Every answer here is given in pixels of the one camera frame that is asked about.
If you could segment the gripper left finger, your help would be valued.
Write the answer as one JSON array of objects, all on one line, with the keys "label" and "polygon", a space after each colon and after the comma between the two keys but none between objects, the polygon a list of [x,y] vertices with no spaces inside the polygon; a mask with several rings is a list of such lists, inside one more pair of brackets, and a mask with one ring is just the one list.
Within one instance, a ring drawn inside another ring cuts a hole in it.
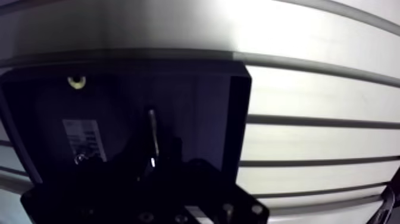
[{"label": "gripper left finger", "polygon": [[21,203],[34,223],[149,223],[140,184],[150,165],[145,151],[85,157],[70,173],[34,185]]}]

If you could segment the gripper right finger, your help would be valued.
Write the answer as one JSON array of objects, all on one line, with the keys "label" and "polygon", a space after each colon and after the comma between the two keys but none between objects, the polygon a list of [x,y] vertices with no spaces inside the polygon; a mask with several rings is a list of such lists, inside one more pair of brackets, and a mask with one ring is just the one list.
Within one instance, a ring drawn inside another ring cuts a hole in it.
[{"label": "gripper right finger", "polygon": [[182,142],[156,142],[157,223],[198,223],[197,207],[214,223],[267,223],[269,209],[204,159],[182,160]]}]

